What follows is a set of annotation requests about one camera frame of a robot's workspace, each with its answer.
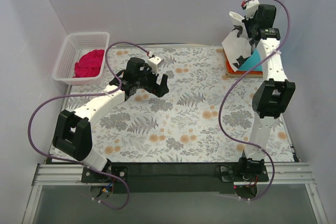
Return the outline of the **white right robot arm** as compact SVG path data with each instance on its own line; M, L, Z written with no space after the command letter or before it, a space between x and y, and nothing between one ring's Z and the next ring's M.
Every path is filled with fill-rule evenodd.
M250 44L262 62L263 83L254 94L252 108L255 119L249 143L238 161L238 176L242 180L256 179L265 172L265 147L275 121L286 110L296 85L284 72L280 55L280 32L273 27L276 17L274 5L257 0L243 2L243 23Z

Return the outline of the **white t shirt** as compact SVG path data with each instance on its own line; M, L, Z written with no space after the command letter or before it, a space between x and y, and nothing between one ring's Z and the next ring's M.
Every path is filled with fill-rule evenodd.
M235 12L229 12L233 28L222 41L223 50L233 72L248 71L253 65L252 47L247 36L244 17Z

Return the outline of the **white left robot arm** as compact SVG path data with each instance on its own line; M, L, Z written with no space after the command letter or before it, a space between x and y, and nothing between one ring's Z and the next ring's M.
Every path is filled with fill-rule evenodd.
M144 89L158 98L167 94L167 75L163 74L161 82L157 83L159 67L163 61L157 56L147 61L132 57L128 60L126 69L117 73L101 96L73 111L61 111L53 146L76 161L93 168L93 175L98 181L108 181L112 175L108 166L109 160L94 150L91 129L108 112L136 94L138 89Z

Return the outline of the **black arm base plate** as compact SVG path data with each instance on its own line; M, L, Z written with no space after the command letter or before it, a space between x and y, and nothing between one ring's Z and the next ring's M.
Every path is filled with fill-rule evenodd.
M237 162L228 163L113 163L108 172L118 176L114 193L219 192L233 194L234 182L245 183Z

